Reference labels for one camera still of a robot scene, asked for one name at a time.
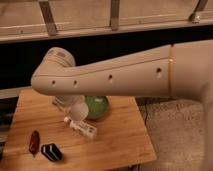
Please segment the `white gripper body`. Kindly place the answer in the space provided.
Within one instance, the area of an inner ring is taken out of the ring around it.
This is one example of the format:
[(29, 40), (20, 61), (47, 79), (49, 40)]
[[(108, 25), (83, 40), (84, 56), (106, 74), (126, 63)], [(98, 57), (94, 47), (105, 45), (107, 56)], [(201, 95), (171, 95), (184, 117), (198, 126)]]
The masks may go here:
[(69, 107), (84, 101), (84, 97), (78, 95), (55, 96), (54, 99), (56, 99), (64, 107)]

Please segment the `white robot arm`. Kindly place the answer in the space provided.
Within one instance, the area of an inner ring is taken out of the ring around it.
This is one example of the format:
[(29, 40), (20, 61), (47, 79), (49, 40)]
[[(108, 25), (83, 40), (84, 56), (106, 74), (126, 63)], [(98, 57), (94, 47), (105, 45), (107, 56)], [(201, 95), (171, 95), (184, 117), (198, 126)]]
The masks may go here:
[(205, 112), (201, 171), (213, 171), (213, 39), (177, 43), (77, 66), (67, 50), (49, 49), (31, 77), (45, 95), (173, 97), (198, 101)]

